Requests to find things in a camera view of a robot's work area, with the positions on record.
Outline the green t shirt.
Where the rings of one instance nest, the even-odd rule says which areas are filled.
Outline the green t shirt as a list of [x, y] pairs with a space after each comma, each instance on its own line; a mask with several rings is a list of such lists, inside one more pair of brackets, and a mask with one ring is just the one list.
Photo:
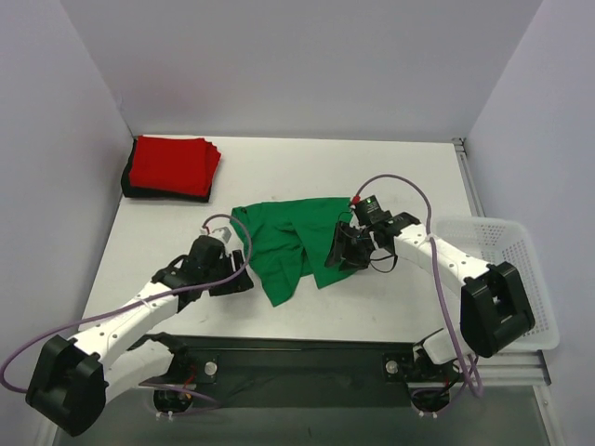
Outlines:
[[324, 265], [338, 221], [349, 222], [347, 197], [254, 203], [231, 210], [242, 243], [252, 242], [250, 268], [271, 304], [288, 301], [301, 278], [319, 289], [350, 277], [350, 270]]

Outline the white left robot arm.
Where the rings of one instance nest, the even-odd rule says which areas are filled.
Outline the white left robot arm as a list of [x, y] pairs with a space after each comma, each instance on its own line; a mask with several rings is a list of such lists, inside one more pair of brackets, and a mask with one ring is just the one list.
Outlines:
[[156, 376], [169, 383], [188, 371], [187, 358], [169, 336], [143, 336], [198, 300], [204, 291], [251, 289], [250, 249], [227, 249], [228, 238], [201, 235], [186, 255], [157, 270], [122, 307], [87, 318], [87, 329], [43, 345], [25, 392], [26, 403], [69, 435], [88, 430], [117, 396]]

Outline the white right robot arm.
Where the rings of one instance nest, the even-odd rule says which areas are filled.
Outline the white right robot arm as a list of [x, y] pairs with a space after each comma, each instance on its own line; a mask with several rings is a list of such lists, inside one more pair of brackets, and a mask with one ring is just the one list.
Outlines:
[[421, 342], [413, 371], [432, 379], [445, 364], [468, 354], [490, 358], [501, 351], [540, 350], [536, 317], [522, 281], [510, 262], [490, 263], [435, 236], [408, 213], [359, 215], [359, 223], [338, 220], [325, 260], [344, 271], [371, 267], [372, 254], [385, 251], [425, 270], [435, 281], [444, 327]]

